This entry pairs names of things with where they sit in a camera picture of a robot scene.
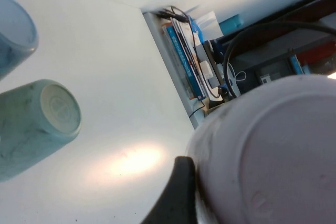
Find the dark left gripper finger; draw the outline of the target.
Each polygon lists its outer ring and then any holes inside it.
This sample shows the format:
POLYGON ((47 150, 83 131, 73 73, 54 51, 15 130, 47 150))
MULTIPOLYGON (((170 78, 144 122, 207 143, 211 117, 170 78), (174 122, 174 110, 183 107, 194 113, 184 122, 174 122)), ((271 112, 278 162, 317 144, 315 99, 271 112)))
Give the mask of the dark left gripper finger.
POLYGON ((187 156, 176 157, 166 187, 142 223, 197 223, 195 192, 196 179, 193 160, 187 156))

